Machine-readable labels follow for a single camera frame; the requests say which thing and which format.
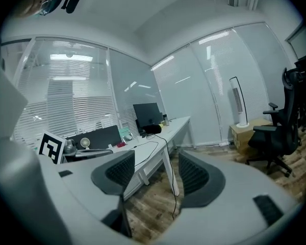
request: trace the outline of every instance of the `small fan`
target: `small fan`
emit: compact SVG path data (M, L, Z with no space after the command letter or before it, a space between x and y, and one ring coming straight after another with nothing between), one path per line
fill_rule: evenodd
M88 146L90 145L90 140L88 138L81 139L81 146L89 150Z

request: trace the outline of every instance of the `power cord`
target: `power cord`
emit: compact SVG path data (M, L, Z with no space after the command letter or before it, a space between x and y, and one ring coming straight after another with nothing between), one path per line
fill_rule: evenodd
M173 181L174 181L173 175L174 175L174 173L173 173L173 167L172 167L172 163L171 163L170 156L169 156L168 142L167 142L166 139L164 139L164 138L162 138L162 137L160 137L160 136L158 136L158 135L156 135L156 134L155 134L155 136L156 136L156 137L159 137L160 139L163 139L163 140L165 141L166 145L167 145L169 162L170 162L170 166L171 166L171 169L172 169L172 190L173 190L173 196L174 196L174 201L175 201L173 213L172 213L172 215L171 215L171 216L172 216L172 219L174 220L174 212L175 212L175 209L176 209L176 207L177 207L177 198L176 198L176 196L175 196L175 194L174 194L174 185L173 185Z
M158 143L157 141L148 141L148 142L146 142L146 143L143 143L143 144L134 146L134 147L132 147L132 148L130 149L130 150L135 149L135 148L137 148L138 146L145 145L145 144L147 144L147 143L149 143L149 142L155 142L157 145L155 146L155 148L153 149L153 151L151 152L151 154L150 154L145 160L143 160L143 161L141 161L140 163L136 164L135 167L136 167L137 165L143 163L144 161L148 160L148 159L151 157L152 153L153 153L153 152L156 150L156 148L158 147L159 143Z

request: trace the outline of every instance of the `cardboard box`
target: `cardboard box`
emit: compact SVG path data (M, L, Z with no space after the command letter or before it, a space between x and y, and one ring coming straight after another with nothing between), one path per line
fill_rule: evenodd
M254 126L272 125L273 123L265 119L255 119L249 121L249 126L246 128L238 128L236 125L231 125L231 133L234 137L234 144L238 152L245 156L252 156L257 154L257 150L248 145L249 140L254 134Z

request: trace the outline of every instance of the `chair backrest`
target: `chair backrest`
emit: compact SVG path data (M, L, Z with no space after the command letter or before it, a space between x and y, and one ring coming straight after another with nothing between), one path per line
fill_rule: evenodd
M292 69L285 73L285 122L282 126L286 155L293 153L298 147L298 110L300 92L300 72Z

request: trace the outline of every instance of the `fluorescent light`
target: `fluorescent light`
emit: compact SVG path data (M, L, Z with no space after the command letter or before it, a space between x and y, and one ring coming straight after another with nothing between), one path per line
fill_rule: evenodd
M161 61L160 63L156 64L155 66L152 67L151 71L154 71L155 69L159 68L161 65L169 62L170 60L172 60L174 58L173 55L167 57L166 59L164 59L163 61Z
M146 86L146 85L141 85L139 84L138 87L143 87L143 88L151 88L150 86Z
M74 76L56 76L52 77L52 80L54 81L84 81L87 80L86 77L74 77Z
M50 60L73 60L73 61L91 62L93 60L93 57L85 55L73 55L72 57L67 57L66 54L63 54L63 55L50 55Z
M180 81L178 81L178 82L175 82L174 84L180 83L180 82L182 82L182 81L184 81L184 80L186 80L186 79L188 79L188 78L190 78L190 76L188 76L187 78L184 78L184 79L182 79L182 80L180 80Z
M149 97L155 97L154 95L151 95L151 94L148 94L148 93L146 93L145 95L149 96Z
M132 82L132 84L131 84L131 88L135 85L135 84L137 84L137 82Z
M206 42L208 42L208 41L212 41L212 40L221 38L221 37L223 37L223 36L227 36L228 34L229 34L229 32L226 31L226 32L223 32L223 33L220 33L220 34L217 34L217 35L212 35L212 36L209 36L209 37L207 37L207 38L202 39L202 40L199 41L198 43L199 43L199 44L206 43Z
M211 46L206 46L206 55L207 55L207 60L210 60L211 58Z

